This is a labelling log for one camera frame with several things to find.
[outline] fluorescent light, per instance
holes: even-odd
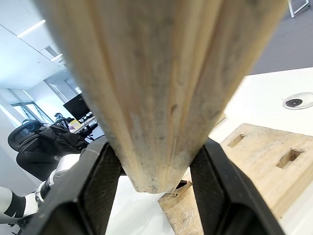
[[[59,59],[62,55],[63,55],[63,54],[61,53],[61,54],[57,55],[56,57],[53,57],[53,58],[51,59],[51,61],[53,62],[53,61]]]
[[[39,21],[38,23],[34,24],[33,26],[29,27],[28,29],[26,29],[25,31],[23,31],[22,33],[20,33],[16,36],[18,38],[21,38],[21,37],[25,36],[26,34],[30,33],[31,31],[35,30],[39,26],[43,25],[44,23],[45,23],[45,20]]]

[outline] wooden plank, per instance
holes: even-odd
[[[242,124],[221,146],[231,161],[252,180],[277,219],[313,180],[312,136]],[[191,181],[188,173],[185,179]],[[165,194],[159,204],[175,234],[196,231],[194,234],[202,235],[192,186],[188,191],[180,190]],[[194,217],[186,220],[183,212]]]
[[[171,192],[285,0],[35,1],[137,191]]]
[[[242,124],[221,146],[252,180],[276,218],[313,180],[312,136]]]
[[[187,185],[164,194],[158,203],[175,234],[203,235],[189,169],[182,179],[187,180]]]

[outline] wooden board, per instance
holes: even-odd
[[[182,178],[187,185],[159,198],[168,222],[177,235],[202,235],[203,229],[191,183],[190,170]]]
[[[171,192],[285,0],[36,0],[135,189]]]
[[[274,216],[279,219],[313,180],[313,137],[242,124],[222,143],[226,155],[254,183]],[[159,199],[175,234],[202,235],[192,188],[184,196],[165,194]],[[185,219],[193,212],[194,219]]]

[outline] white wall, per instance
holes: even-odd
[[[45,82],[37,84],[26,92],[52,120],[55,120],[54,115],[56,113],[61,113],[66,118],[72,117],[67,109],[63,107],[63,101],[61,101]]]

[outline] white table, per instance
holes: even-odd
[[[223,141],[242,123],[313,136],[313,107],[288,110],[282,102],[291,94],[313,91],[313,68],[249,76],[225,109],[226,119],[210,133]],[[137,193],[121,176],[109,219],[108,235],[174,235],[157,203],[162,194]],[[313,183],[279,223],[287,235],[313,234]]]
[[[93,116],[93,117],[87,119],[84,123],[82,123],[82,125],[81,125],[79,128],[77,128],[77,129],[75,129],[75,130],[70,130],[70,132],[71,132],[71,133],[74,133],[74,134],[80,132],[80,131],[83,130],[86,126],[88,126],[89,123],[91,123],[91,122],[94,121],[95,119],[96,119],[95,116]]]

